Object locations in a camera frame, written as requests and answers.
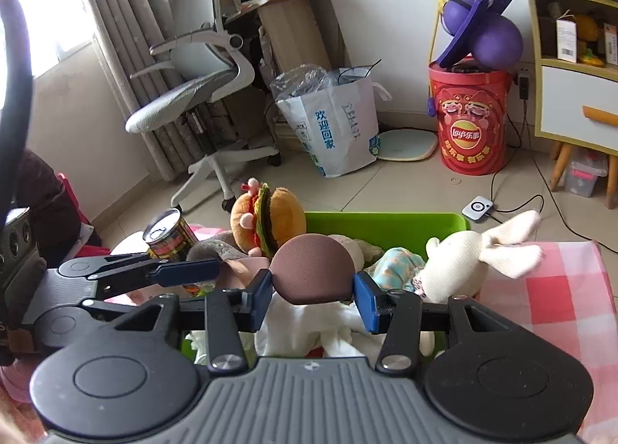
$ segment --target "hamburger plush toy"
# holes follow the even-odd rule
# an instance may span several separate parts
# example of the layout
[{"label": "hamburger plush toy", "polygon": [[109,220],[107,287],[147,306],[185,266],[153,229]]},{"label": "hamburger plush toy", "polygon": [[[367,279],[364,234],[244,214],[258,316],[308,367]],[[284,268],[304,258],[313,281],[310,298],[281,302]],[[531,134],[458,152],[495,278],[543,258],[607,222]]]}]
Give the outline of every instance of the hamburger plush toy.
[{"label": "hamburger plush toy", "polygon": [[260,184],[255,178],[242,189],[246,193],[236,200],[230,217],[234,240],[241,251],[272,259],[289,239],[307,232],[305,212],[289,190],[271,191],[267,183]]}]

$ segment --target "white drawer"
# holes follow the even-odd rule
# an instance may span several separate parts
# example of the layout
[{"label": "white drawer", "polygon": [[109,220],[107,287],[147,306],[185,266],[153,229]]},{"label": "white drawer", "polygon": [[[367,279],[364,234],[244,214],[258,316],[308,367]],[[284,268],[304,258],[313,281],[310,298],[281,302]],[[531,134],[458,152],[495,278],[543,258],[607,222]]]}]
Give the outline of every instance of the white drawer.
[{"label": "white drawer", "polygon": [[586,118],[584,106],[618,115],[618,83],[543,66],[541,130],[618,150],[618,127]]}]

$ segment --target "lay's logo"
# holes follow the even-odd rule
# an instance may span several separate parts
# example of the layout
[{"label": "lay's logo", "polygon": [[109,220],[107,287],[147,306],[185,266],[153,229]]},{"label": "lay's logo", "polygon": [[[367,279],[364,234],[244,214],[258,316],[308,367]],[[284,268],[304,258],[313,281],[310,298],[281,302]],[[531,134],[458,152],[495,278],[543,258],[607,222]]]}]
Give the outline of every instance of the lay's logo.
[{"label": "lay's logo", "polygon": [[450,127],[450,137],[461,149],[474,148],[481,140],[481,129],[468,120],[458,120]]}]

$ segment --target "orange drawer handle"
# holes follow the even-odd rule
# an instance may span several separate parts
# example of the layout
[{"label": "orange drawer handle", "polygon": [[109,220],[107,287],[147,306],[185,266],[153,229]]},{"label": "orange drawer handle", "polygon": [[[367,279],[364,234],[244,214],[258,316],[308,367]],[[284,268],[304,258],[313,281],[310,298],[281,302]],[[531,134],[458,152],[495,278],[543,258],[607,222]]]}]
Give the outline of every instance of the orange drawer handle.
[{"label": "orange drawer handle", "polygon": [[597,110],[596,108],[590,108],[588,106],[583,106],[582,108],[583,116],[586,118],[599,123],[605,123],[607,125],[618,127],[618,115],[614,115],[614,113],[608,113],[603,110]]}]

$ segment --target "white box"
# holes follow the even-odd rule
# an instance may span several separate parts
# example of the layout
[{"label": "white box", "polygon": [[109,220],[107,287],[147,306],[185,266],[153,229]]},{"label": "white box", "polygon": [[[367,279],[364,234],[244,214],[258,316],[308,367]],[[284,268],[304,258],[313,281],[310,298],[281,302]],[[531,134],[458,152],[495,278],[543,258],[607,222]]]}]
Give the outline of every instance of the white box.
[{"label": "white box", "polygon": [[570,63],[577,62],[577,25],[570,20],[560,19],[555,22],[558,42],[558,59]]},{"label": "white box", "polygon": [[609,64],[618,66],[618,39],[616,26],[605,24],[605,60]]}]

